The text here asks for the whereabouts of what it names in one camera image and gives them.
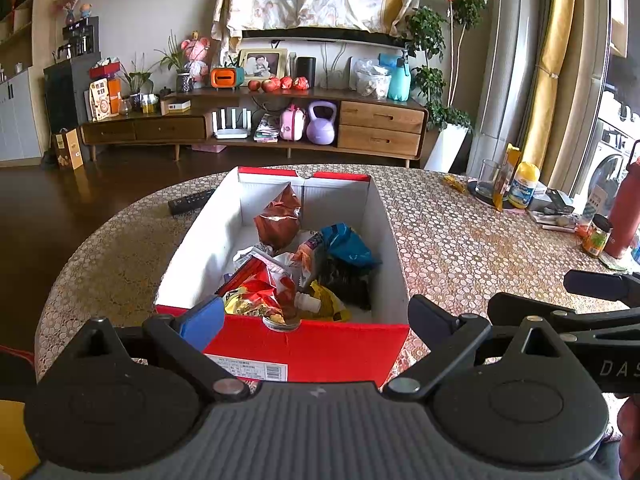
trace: white planter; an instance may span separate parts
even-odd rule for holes
[[[438,135],[438,140],[433,147],[433,151],[427,160],[424,169],[429,171],[439,171],[440,173],[449,173],[453,161],[465,140],[468,128],[457,126],[455,124],[447,124]]]

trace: orange toaster-like device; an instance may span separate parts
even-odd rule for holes
[[[213,88],[232,88],[244,83],[244,68],[241,66],[219,66],[211,69]]]

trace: photo frame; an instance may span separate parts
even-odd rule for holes
[[[286,48],[244,48],[238,56],[238,65],[244,68],[244,83],[264,81],[270,77],[284,77],[287,65]]]

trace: purple kettlebell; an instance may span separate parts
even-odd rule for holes
[[[333,113],[331,119],[323,119],[316,117],[314,108],[316,107],[331,108]],[[314,144],[331,144],[335,139],[334,121],[338,112],[338,108],[334,103],[329,101],[314,101],[309,105],[309,117],[311,122],[306,128],[306,138]]]

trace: stuffed toy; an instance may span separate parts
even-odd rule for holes
[[[189,59],[189,72],[194,81],[194,86],[200,88],[202,81],[209,76],[209,67],[204,62],[209,51],[209,38],[200,38],[198,31],[194,30],[190,40],[184,40],[180,45],[185,56]]]

